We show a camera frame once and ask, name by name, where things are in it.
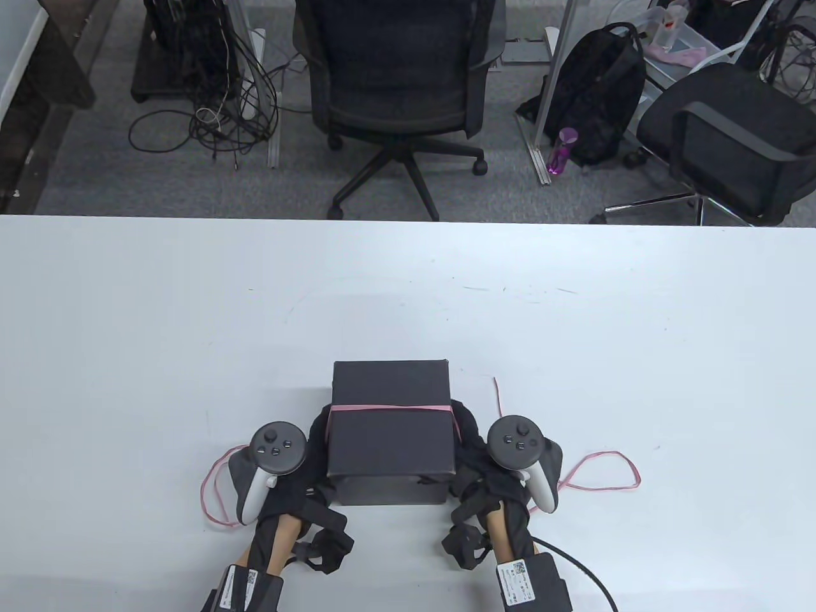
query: white vr controller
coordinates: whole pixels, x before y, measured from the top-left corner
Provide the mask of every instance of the white vr controller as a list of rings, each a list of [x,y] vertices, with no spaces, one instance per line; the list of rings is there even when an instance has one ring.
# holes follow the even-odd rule
[[[242,525],[258,518],[270,489],[306,459],[306,436],[292,423],[276,421],[255,432],[250,445],[229,458],[229,473],[238,493]]]
[[[535,423],[520,415],[502,417],[487,433],[487,450],[500,467],[518,475],[540,510],[555,512],[563,455]]]

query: pink cloth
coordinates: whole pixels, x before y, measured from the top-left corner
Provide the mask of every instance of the pink cloth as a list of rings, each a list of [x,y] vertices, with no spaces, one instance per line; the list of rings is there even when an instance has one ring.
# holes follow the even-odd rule
[[[693,68],[708,57],[708,52],[705,50],[705,47],[695,47],[694,49],[684,49],[683,51],[669,53],[653,42],[643,50],[643,54],[664,64],[674,64],[675,66],[685,66],[686,68]]]

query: backpack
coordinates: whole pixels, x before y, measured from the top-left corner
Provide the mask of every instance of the backpack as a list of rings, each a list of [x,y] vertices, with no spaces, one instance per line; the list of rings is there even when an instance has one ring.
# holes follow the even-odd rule
[[[626,29],[623,35],[614,29]],[[561,128],[578,131],[570,157],[578,164],[597,164],[614,157],[646,81],[646,64],[637,30],[632,24],[608,24],[593,30],[575,45],[558,75],[544,133],[552,142]],[[535,121],[541,93],[516,112]]]

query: black box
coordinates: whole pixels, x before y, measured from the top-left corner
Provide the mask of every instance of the black box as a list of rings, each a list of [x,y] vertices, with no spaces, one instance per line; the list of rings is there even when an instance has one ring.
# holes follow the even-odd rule
[[[345,505],[444,503],[456,474],[448,362],[336,361],[328,475]]]

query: water bottle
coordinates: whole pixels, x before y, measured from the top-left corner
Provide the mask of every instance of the water bottle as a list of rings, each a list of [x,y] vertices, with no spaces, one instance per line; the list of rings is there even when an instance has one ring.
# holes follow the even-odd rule
[[[570,150],[578,142],[578,132],[571,127],[565,127],[558,132],[558,140],[550,153],[547,162],[547,172],[553,176],[558,176],[564,171],[566,162],[570,159]]]

